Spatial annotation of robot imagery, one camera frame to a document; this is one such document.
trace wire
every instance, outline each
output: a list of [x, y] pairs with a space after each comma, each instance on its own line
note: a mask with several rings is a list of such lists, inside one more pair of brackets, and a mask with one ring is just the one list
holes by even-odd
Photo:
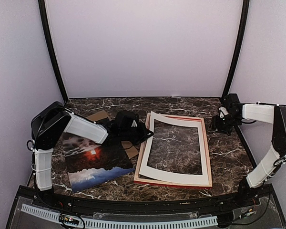
[[63, 204], [62, 204], [60, 201], [58, 201], [58, 202], [54, 205], [54, 207], [56, 207], [57, 204], [59, 204], [59, 205], [62, 207], [62, 209], [63, 209]]
[[253, 224], [253, 223], [259, 221], [259, 220], [264, 216], [264, 214], [267, 212], [267, 209], [268, 209], [268, 206], [269, 206], [269, 202], [270, 202], [270, 197], [271, 197], [271, 192], [270, 192], [270, 190], [269, 190], [268, 201], [267, 201], [266, 208], [265, 208], [263, 214], [260, 215], [260, 216], [259, 216], [258, 218], [256, 218], [255, 220], [253, 220], [252, 222], [250, 222], [250, 223], [234, 223], [235, 221], [241, 219], [240, 216], [242, 216], [242, 215], [243, 215], [243, 214], [242, 214], [242, 215], [240, 215], [239, 217], [237, 217], [236, 219], [234, 219], [233, 221], [226, 222], [226, 223], [224, 223], [224, 222], [218, 222], [218, 224], [219, 224], [219, 225], [240, 225], [240, 226], [243, 225], [243, 226], [246, 226], [246, 225], [250, 225], [250, 224]]
[[49, 207], [50, 209], [53, 209], [53, 210], [57, 210], [59, 211], [60, 214], [62, 214], [62, 212], [65, 212], [65, 213], [68, 213], [69, 215], [72, 215], [72, 216], [75, 216], [77, 218], [79, 218], [81, 221], [82, 221], [82, 226], [83, 228], [82, 229], [85, 229], [86, 228], [86, 224], [85, 224], [85, 221], [82, 219], [81, 216], [79, 216], [77, 213], [74, 213], [74, 212], [71, 212], [71, 211], [67, 211], [67, 210], [64, 210], [64, 209], [60, 209], [60, 208], [56, 208], [56, 207], [53, 207], [47, 203], [45, 203], [43, 201], [43, 199], [40, 197], [39, 195], [39, 192], [38, 192], [38, 189], [37, 189], [37, 184], [36, 184], [36, 178], [34, 178], [34, 186], [35, 186], [35, 189], [36, 189], [36, 194], [37, 194], [37, 197], [39, 198], [39, 200], [47, 207]]
[[252, 199], [252, 201], [253, 201], [253, 203], [254, 203], [253, 209], [255, 209], [255, 207], [256, 207], [256, 202], [255, 202], [255, 200], [254, 200], [253, 198], [251, 198], [251, 199]]
[[30, 150], [30, 151], [33, 151], [32, 148], [34, 148], [34, 142], [32, 140], [27, 141], [27, 149]]
[[70, 227], [67, 226], [63, 220], [61, 221], [61, 223], [63, 224], [63, 226], [61, 226], [62, 228], [70, 229]]
[[132, 144], [132, 146], [131, 146], [131, 147], [128, 147], [128, 148], [123, 148], [123, 147], [122, 147], [122, 148], [120, 148], [120, 147], [119, 147], [119, 149], [120, 149], [120, 150], [127, 150], [127, 149], [132, 148], [133, 146], [134, 146], [134, 145]]
[[280, 166], [280, 165], [282, 165], [283, 163], [285, 163], [286, 160], [284, 160], [283, 158], [284, 158], [284, 157], [280, 157], [278, 160], [276, 160], [276, 161], [273, 163], [273, 166], [274, 166], [274, 167], [277, 167], [277, 166]]
[[242, 123], [243, 123], [243, 124], [253, 124], [253, 123], [256, 123], [256, 120], [254, 120], [254, 121], [252, 121], [252, 122], [243, 122], [243, 121], [242, 121]]

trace black base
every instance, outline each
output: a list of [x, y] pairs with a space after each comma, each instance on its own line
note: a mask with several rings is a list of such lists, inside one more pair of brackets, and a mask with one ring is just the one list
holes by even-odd
[[[269, 192], [275, 199], [276, 206], [280, 215], [282, 225], [286, 225], [285, 218], [282, 214], [282, 210], [278, 203], [276, 194], [272, 185], [265, 185], [256, 191], [258, 198], [268, 196]], [[188, 213], [198, 212], [198, 216], [213, 215], [217, 216], [220, 221], [227, 221], [233, 214], [232, 211], [239, 206], [235, 203], [236, 193], [227, 194], [210, 198], [188, 199], [181, 201], [155, 201], [155, 202], [126, 202], [126, 201], [108, 201], [108, 200], [95, 200], [87, 198], [77, 198], [71, 196], [65, 196], [60, 194], [52, 194], [51, 199], [45, 198], [41, 201], [35, 189], [20, 186], [15, 197], [15, 203], [19, 197], [25, 197], [33, 200], [33, 204], [49, 208], [47, 203], [52, 201], [61, 202], [63, 210], [72, 212], [74, 214], [83, 214], [87, 216], [93, 216], [94, 213], [113, 213], [113, 214], [129, 214], [129, 215], [161, 215], [161, 214], [173, 214], [173, 213]], [[251, 206], [252, 200], [248, 198], [244, 203], [244, 206]], [[11, 219], [13, 218], [16, 204], [13, 205], [10, 211], [9, 221], [7, 223], [7, 229], [10, 227]]]
[[250, 188], [246, 178], [243, 178], [241, 182], [239, 182], [237, 194], [234, 198], [235, 203], [243, 207], [246, 205], [246, 200], [250, 198], [254, 198], [257, 195], [258, 188]]

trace white wall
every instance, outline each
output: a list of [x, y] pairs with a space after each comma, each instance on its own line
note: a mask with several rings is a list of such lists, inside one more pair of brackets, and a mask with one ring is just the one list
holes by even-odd
[[[244, 42], [231, 92], [241, 102], [286, 104], [286, 0], [251, 1]], [[243, 126], [259, 162], [270, 147], [271, 125]], [[286, 165], [272, 183], [286, 217]]]
[[242, 0], [48, 0], [68, 96], [221, 96]]
[[60, 92], [37, 0], [0, 0], [0, 229], [31, 172], [31, 120]]

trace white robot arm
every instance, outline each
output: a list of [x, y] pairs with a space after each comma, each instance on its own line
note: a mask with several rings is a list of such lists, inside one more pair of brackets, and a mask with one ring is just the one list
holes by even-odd
[[59, 102], [52, 103], [33, 118], [31, 129], [33, 140], [28, 141], [27, 148], [33, 151], [32, 169], [40, 191], [52, 188], [52, 153], [62, 133], [74, 134], [106, 145], [121, 141], [130, 141], [136, 145], [153, 135], [145, 124], [139, 122], [138, 115], [132, 112], [120, 111], [116, 119], [105, 126], [73, 113]]
[[238, 193], [262, 186], [286, 162], [286, 105], [242, 104], [237, 94], [229, 94], [223, 99], [219, 115], [213, 117], [212, 128], [230, 135], [233, 126], [246, 123], [243, 119], [272, 124], [273, 135], [267, 154], [240, 183]]

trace landscape photo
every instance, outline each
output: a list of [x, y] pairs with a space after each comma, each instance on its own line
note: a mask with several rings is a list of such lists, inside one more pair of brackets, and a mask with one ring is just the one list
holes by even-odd
[[101, 146], [68, 133], [62, 137], [73, 192], [102, 184], [134, 170], [121, 144]]

